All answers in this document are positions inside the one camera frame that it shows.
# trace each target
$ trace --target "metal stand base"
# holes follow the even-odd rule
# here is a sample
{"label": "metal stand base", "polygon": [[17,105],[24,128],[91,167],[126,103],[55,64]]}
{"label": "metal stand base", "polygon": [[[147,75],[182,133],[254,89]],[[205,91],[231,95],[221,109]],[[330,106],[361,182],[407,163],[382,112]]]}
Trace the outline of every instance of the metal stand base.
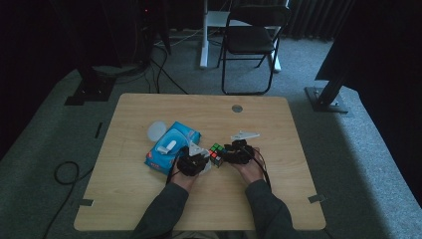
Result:
{"label": "metal stand base", "polygon": [[108,101],[116,79],[99,77],[99,80],[100,84],[89,91],[87,91],[84,81],[81,81],[75,94],[66,100],[65,106],[83,106],[85,102]]}
{"label": "metal stand base", "polygon": [[343,117],[352,117],[351,112],[344,106],[340,96],[335,97],[334,101],[329,105],[320,104],[318,98],[322,90],[323,88],[305,88],[315,112],[340,113]]}

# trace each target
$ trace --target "rubik's cube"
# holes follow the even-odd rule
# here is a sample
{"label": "rubik's cube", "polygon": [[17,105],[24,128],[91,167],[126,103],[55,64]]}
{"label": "rubik's cube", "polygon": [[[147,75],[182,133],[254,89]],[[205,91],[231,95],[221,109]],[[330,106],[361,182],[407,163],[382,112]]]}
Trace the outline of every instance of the rubik's cube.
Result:
{"label": "rubik's cube", "polygon": [[210,152],[210,160],[212,162],[212,164],[214,164],[217,167],[220,167],[221,164],[223,164],[223,158],[221,158],[218,153],[219,152],[225,152],[226,149],[224,148],[224,146],[218,144],[218,143],[214,143],[214,145],[212,145],[212,147],[209,149]]}

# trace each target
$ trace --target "blue tissue box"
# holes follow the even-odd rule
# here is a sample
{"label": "blue tissue box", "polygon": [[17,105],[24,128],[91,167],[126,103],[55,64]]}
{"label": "blue tissue box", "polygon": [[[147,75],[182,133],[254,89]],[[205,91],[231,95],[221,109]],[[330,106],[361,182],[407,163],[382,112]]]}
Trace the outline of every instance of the blue tissue box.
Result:
{"label": "blue tissue box", "polygon": [[[190,141],[198,144],[200,137],[200,132],[176,121],[146,155],[145,164],[167,175],[179,149],[189,146]],[[161,146],[167,147],[173,140],[176,141],[176,144],[166,154],[162,154],[158,150]]]}

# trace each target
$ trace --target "light wooden tabletop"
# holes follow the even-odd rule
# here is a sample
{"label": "light wooden tabletop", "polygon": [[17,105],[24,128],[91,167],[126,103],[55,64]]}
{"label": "light wooden tabletop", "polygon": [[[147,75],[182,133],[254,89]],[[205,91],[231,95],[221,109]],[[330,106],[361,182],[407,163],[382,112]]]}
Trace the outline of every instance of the light wooden tabletop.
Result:
{"label": "light wooden tabletop", "polygon": [[[235,113],[232,106],[241,106]],[[75,228],[83,231],[132,230],[159,194],[166,175],[144,164],[154,142],[149,126],[179,121],[201,133],[199,145],[231,143],[242,131],[261,136],[247,139],[267,164],[273,193],[289,207],[294,227],[318,230],[325,220],[288,102],[279,97],[124,94],[120,97],[84,199]],[[245,196],[246,185],[230,164],[199,176],[174,230],[254,230]]]}

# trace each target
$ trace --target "gray carpet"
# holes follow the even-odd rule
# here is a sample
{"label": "gray carpet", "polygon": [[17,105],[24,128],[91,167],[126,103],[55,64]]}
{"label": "gray carpet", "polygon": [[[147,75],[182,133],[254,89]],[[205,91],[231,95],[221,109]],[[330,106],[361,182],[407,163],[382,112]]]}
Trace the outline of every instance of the gray carpet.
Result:
{"label": "gray carpet", "polygon": [[[282,71],[275,74],[273,86],[265,96],[288,99],[316,191],[327,200],[321,206],[326,228],[304,231],[305,238],[422,238],[422,212],[399,173],[375,125],[359,100],[358,93],[342,88],[340,96],[351,111],[344,116],[316,113],[305,94],[305,87],[324,87],[314,81],[331,43],[319,40],[285,39],[280,49]],[[194,38],[172,46],[164,70],[189,94],[222,95],[221,68],[216,69],[219,47],[210,45],[209,67],[199,69],[201,43]],[[153,59],[163,62],[154,50]],[[239,79],[229,87],[245,90],[264,85],[268,67],[245,68],[236,63],[228,78]],[[121,69],[100,67],[115,73]],[[123,93],[155,92],[153,78],[159,71],[119,78],[108,102],[66,107],[64,102],[81,78],[76,71],[63,78],[39,108],[27,128],[0,161],[0,238],[43,238],[55,213],[71,186],[54,179],[56,166],[72,160],[81,174],[96,159],[118,97]],[[162,94],[183,94],[160,74]],[[99,123],[102,129],[98,132]],[[72,180],[75,168],[65,166],[60,178]],[[130,232],[79,232],[73,227],[89,177],[76,184],[69,202],[54,222],[48,238],[127,238]]]}

